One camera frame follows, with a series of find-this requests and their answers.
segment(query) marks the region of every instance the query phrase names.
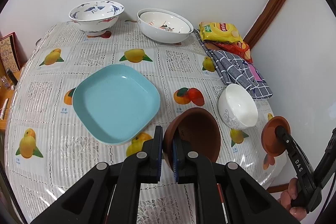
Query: brown clay bowl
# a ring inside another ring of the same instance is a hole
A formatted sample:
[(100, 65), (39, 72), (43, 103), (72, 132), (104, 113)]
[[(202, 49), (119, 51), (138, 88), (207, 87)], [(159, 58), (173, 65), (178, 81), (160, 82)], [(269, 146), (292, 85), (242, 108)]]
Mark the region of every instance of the brown clay bowl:
[(286, 148), (283, 143), (278, 140), (275, 135), (275, 128), (277, 126), (283, 126), (288, 134), (291, 133), (291, 128), (287, 120), (282, 116), (275, 116), (264, 126), (261, 133), (261, 145), (266, 153), (272, 157), (280, 156), (285, 152)]
[(194, 107), (177, 116), (163, 137), (165, 160), (173, 169), (172, 142), (178, 127), (182, 140), (189, 141), (194, 151), (216, 162), (221, 149), (221, 133), (215, 118), (204, 108)]

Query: yellow fruit print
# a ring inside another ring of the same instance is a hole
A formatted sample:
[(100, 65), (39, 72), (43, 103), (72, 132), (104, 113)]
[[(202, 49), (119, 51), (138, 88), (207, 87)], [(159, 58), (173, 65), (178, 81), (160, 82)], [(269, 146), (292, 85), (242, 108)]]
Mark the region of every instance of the yellow fruit print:
[(131, 50), (125, 51), (123, 57), (119, 61), (126, 61), (132, 63), (139, 63), (142, 60), (153, 62), (152, 59), (145, 54), (145, 51), (142, 48), (133, 48)]
[(211, 72), (214, 72), (215, 71), (215, 66), (214, 64), (212, 63), (212, 60), (210, 57), (206, 56), (204, 58), (204, 61), (202, 63), (203, 65), (203, 68), (202, 70), (208, 70), (208, 71), (211, 71)]
[(236, 143), (240, 144), (244, 141), (245, 138), (249, 137), (245, 132), (237, 129), (230, 130), (231, 137), (231, 147), (233, 147)]
[(267, 119), (270, 121), (273, 118), (273, 115), (271, 113), (267, 113)]
[(16, 156), (21, 155), (25, 159), (31, 158), (33, 155), (43, 158), (40, 150), (36, 146), (36, 133), (33, 129), (28, 128), (20, 141), (19, 148), (15, 153)]
[(145, 132), (140, 132), (132, 139), (132, 143), (127, 147), (126, 157), (134, 153), (140, 152), (142, 150), (143, 143), (150, 139), (152, 139), (152, 137), (149, 134)]
[(64, 62), (64, 60), (61, 58), (61, 49), (55, 48), (53, 49), (45, 58), (44, 61), (39, 65), (52, 65), (56, 62)]

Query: bowl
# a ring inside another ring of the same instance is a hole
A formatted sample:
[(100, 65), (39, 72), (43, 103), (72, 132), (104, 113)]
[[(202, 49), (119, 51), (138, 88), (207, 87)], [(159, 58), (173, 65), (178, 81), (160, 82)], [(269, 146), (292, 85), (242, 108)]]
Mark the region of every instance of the bowl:
[(160, 95), (137, 70), (112, 64), (76, 87), (72, 105), (95, 139), (117, 145), (130, 141), (153, 119)]
[(194, 27), (184, 17), (173, 12), (147, 8), (137, 13), (141, 32), (156, 42), (175, 44), (187, 39)]
[(223, 122), (230, 128), (242, 130), (258, 121), (258, 110), (251, 95), (240, 85), (230, 84), (222, 92), (218, 110)]
[(97, 37), (112, 27), (124, 11), (124, 6), (110, 0), (94, 0), (74, 7), (69, 17), (86, 35)]
[(173, 169), (172, 142), (177, 128), (181, 139), (189, 141), (194, 151), (216, 162), (221, 150), (221, 133), (218, 124), (207, 110), (193, 107), (178, 115), (165, 132), (162, 149), (171, 169)]
[(283, 126), (288, 134), (291, 133), (289, 123), (282, 116), (275, 116), (265, 124), (261, 133), (261, 145), (265, 152), (272, 157), (280, 156), (286, 150), (283, 142), (275, 135), (277, 126)]

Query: white bowl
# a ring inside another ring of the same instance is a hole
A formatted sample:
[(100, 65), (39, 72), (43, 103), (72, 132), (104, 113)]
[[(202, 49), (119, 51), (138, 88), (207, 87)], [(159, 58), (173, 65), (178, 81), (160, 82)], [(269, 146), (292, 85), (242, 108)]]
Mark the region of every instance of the white bowl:
[(163, 12), (145, 12), (140, 15), (147, 24), (168, 32), (189, 33), (190, 27), (182, 19)]
[(194, 30), (192, 24), (184, 17), (155, 8), (140, 10), (137, 13), (137, 22), (145, 36), (156, 42), (168, 44), (182, 42)]
[(73, 8), (70, 19), (86, 35), (97, 37), (112, 27), (124, 11), (124, 6), (110, 0), (90, 1)]
[(222, 92), (218, 110), (223, 122), (230, 128), (242, 130), (258, 121), (258, 110), (251, 95), (240, 85), (230, 84)]

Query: blue and white porcelain bowl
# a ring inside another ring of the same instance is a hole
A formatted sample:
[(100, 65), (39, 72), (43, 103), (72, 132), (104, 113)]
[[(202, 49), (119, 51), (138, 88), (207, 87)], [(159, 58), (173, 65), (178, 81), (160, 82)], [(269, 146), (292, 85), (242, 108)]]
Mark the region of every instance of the blue and white porcelain bowl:
[(124, 11), (124, 6), (110, 0), (95, 0), (73, 8), (69, 17), (86, 35), (97, 37), (112, 27)]

